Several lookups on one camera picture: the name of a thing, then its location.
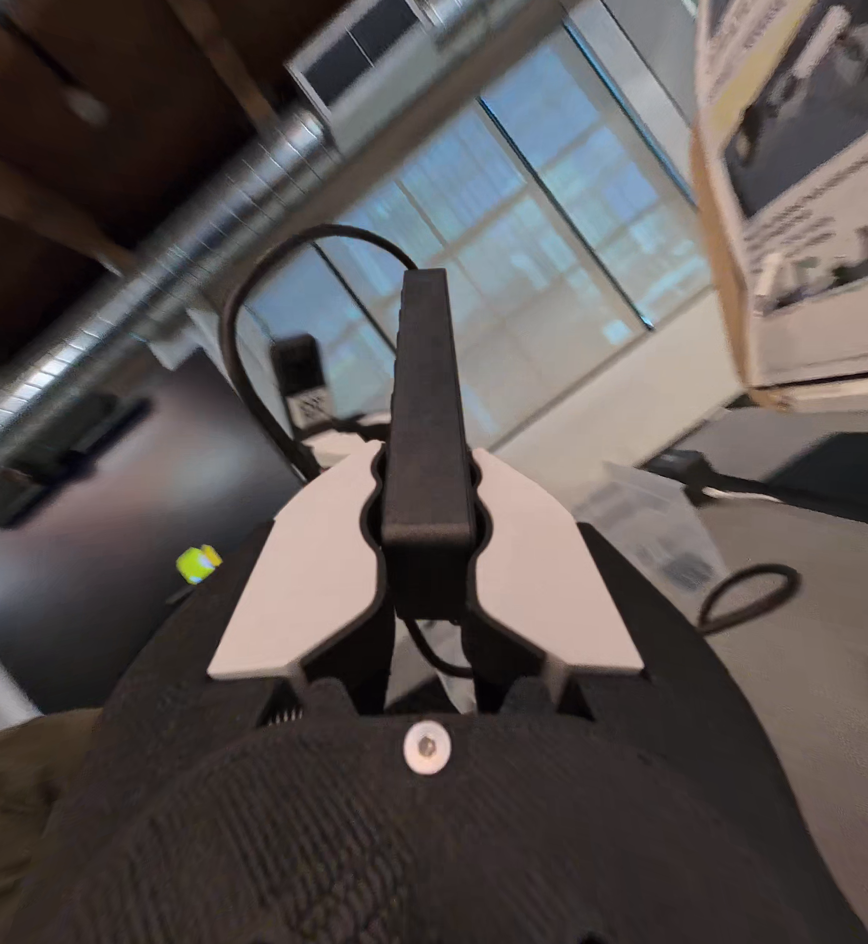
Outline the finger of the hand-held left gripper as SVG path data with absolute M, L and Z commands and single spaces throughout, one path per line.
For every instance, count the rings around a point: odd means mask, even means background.
M 390 426 L 333 426 L 304 438 L 322 470 L 327 470 L 355 454 L 363 443 L 386 442 Z

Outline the large dark panel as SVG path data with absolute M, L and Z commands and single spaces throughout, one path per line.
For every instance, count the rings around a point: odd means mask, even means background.
M 0 532 L 0 663 L 45 714 L 100 706 L 167 618 L 177 558 L 226 557 L 298 489 L 203 351 L 145 400 L 79 479 Z

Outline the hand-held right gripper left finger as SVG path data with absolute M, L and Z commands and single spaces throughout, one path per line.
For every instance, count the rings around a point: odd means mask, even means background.
M 389 670 L 393 604 L 373 516 L 383 459 L 380 442 L 359 444 L 276 515 L 211 679 L 333 677 L 358 687 Z

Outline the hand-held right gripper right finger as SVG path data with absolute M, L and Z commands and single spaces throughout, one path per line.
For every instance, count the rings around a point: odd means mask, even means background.
M 642 657 L 571 513 L 487 450 L 472 459 L 488 536 L 473 561 L 469 613 L 507 649 L 479 671 L 495 682 L 639 675 Z

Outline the black power station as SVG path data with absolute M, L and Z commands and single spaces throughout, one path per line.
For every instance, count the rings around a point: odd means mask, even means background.
M 684 493 L 693 503 L 707 500 L 709 496 L 705 489 L 714 488 L 718 478 L 717 471 L 706 456 L 689 449 L 666 449 L 641 468 L 682 485 Z

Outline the silver ventilation duct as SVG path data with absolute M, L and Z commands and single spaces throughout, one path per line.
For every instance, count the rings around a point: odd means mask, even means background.
M 529 5 L 426 3 L 448 56 L 438 79 Z M 175 322 L 352 157 L 334 148 L 299 93 L 292 109 L 268 119 L 263 131 L 145 242 L 128 274 L 102 282 L 73 311 L 68 330 L 0 386 L 0 469 Z

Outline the ceiling air vent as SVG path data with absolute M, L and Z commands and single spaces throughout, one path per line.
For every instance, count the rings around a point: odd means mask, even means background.
M 346 6 L 286 63 L 328 139 L 357 152 L 447 68 L 445 42 L 426 2 Z

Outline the large glass window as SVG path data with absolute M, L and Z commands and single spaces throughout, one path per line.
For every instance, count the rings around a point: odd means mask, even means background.
M 338 221 L 445 271 L 472 445 L 509 439 L 710 285 L 687 185 L 574 23 Z

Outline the clear plastic bin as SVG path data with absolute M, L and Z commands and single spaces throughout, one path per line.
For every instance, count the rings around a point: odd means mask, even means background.
M 605 463 L 604 478 L 578 508 L 663 596 L 693 616 L 730 575 L 684 486 L 631 466 Z

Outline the instruction poster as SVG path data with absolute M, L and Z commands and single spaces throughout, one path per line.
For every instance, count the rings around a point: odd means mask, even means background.
M 748 384 L 868 377 L 868 1 L 701 2 L 695 94 Z

